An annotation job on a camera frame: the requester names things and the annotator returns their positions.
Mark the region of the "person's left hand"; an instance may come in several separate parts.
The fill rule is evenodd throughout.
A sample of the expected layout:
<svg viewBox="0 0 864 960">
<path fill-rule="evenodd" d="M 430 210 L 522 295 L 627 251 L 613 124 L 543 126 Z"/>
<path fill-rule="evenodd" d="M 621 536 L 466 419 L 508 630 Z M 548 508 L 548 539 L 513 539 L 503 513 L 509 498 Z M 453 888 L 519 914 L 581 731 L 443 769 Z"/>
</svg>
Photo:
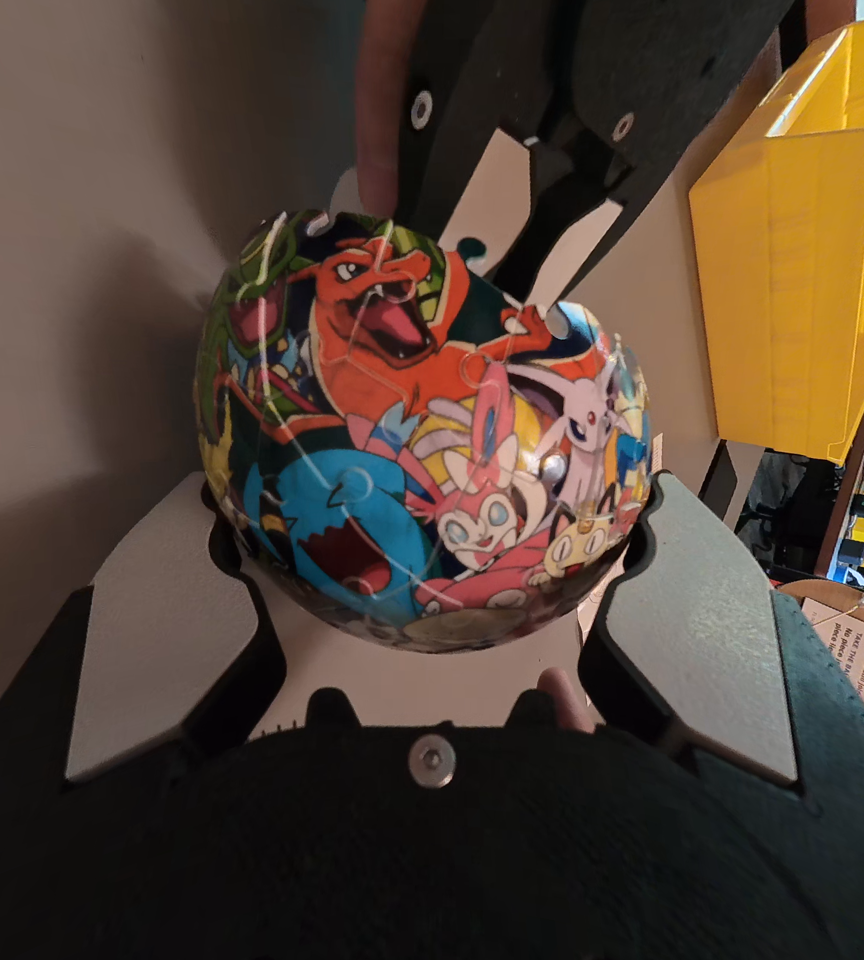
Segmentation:
<svg viewBox="0 0 864 960">
<path fill-rule="evenodd" d="M 355 71 L 358 193 L 367 214 L 397 203 L 398 143 L 406 78 L 425 1 L 367 1 Z"/>
</svg>

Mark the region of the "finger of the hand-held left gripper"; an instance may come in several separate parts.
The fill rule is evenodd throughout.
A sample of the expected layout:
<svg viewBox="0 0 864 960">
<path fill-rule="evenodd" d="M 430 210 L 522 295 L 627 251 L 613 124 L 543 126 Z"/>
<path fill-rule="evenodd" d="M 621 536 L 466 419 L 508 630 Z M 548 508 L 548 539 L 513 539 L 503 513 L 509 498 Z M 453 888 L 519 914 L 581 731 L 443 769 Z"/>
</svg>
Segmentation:
<svg viewBox="0 0 864 960">
<path fill-rule="evenodd" d="M 496 129 L 438 244 L 460 255 L 478 279 L 495 282 L 512 257 L 510 278 L 498 286 L 513 298 L 555 298 L 565 281 L 547 263 L 573 216 L 561 210 L 554 187 L 573 172 L 566 154 L 536 137 L 520 142 Z"/>
<path fill-rule="evenodd" d="M 544 188 L 528 223 L 528 302 L 551 306 L 570 293 L 623 211 L 608 197 L 601 174 L 574 171 Z"/>
</svg>

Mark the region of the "wooden display board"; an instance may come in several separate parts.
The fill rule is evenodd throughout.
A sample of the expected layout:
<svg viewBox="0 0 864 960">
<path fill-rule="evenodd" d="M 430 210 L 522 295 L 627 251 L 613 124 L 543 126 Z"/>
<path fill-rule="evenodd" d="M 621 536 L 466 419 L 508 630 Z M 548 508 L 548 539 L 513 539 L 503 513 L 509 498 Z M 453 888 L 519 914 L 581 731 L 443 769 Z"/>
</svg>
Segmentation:
<svg viewBox="0 0 864 960">
<path fill-rule="evenodd" d="M 829 607 L 836 614 L 841 613 L 842 615 L 853 615 L 857 619 L 864 622 L 864 592 L 858 591 L 857 588 L 855 589 L 854 587 L 852 588 L 851 586 L 849 587 L 837 582 L 810 579 L 795 583 L 787 583 L 780 588 L 780 591 L 784 594 L 794 597 L 798 601 L 803 614 L 811 624 L 812 622 L 807 618 L 806 613 L 802 609 L 804 603 L 808 601 Z"/>
</svg>

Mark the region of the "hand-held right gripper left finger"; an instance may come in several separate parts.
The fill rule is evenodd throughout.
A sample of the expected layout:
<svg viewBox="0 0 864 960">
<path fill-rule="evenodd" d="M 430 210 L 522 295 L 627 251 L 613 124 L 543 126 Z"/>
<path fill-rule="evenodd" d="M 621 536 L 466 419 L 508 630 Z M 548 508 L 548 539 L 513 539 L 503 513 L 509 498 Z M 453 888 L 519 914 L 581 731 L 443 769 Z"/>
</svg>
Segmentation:
<svg viewBox="0 0 864 960">
<path fill-rule="evenodd" d="M 243 744 L 286 678 L 268 605 L 202 472 L 120 541 L 92 582 L 66 778 L 175 743 Z"/>
</svg>

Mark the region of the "colourful puzzle ball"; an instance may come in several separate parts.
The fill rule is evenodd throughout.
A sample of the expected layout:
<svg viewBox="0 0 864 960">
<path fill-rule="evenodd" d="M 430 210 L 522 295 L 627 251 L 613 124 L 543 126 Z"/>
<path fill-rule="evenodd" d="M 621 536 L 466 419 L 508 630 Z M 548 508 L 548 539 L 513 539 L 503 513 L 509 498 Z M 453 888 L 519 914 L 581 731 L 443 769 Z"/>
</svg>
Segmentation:
<svg viewBox="0 0 864 960">
<path fill-rule="evenodd" d="M 641 367 L 390 220 L 284 212 L 209 304 L 198 447 L 247 554 L 329 625 L 476 651 L 575 610 L 650 496 Z"/>
</svg>

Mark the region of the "person's right hand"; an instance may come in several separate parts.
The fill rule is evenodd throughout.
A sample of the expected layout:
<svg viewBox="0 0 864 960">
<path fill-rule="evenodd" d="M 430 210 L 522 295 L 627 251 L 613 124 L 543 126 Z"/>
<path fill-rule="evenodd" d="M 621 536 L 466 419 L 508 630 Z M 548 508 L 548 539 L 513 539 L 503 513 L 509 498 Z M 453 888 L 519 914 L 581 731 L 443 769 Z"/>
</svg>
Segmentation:
<svg viewBox="0 0 864 960">
<path fill-rule="evenodd" d="M 553 702 L 559 729 L 593 734 L 595 722 L 589 712 L 584 693 L 576 690 L 565 671 L 550 667 L 540 674 L 536 689 Z"/>
</svg>

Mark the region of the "yellow plastic bin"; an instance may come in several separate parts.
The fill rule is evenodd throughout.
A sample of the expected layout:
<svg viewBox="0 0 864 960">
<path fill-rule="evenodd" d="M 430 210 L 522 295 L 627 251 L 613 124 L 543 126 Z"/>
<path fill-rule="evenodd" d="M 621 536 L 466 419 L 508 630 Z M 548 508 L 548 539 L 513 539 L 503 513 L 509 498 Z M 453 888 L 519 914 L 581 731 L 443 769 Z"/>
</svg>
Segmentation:
<svg viewBox="0 0 864 960">
<path fill-rule="evenodd" d="M 689 202 L 719 436 L 842 464 L 864 411 L 864 20 L 808 46 Z"/>
</svg>

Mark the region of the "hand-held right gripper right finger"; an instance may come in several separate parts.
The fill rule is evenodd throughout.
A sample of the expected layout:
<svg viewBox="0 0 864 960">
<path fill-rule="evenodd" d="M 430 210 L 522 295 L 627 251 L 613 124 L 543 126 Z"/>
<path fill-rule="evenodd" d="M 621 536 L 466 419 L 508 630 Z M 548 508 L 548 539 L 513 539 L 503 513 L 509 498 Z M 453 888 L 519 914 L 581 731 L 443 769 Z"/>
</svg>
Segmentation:
<svg viewBox="0 0 864 960">
<path fill-rule="evenodd" d="M 606 724 L 668 757 L 697 748 L 777 786 L 798 779 L 772 588 L 670 472 L 654 476 L 579 677 Z"/>
</svg>

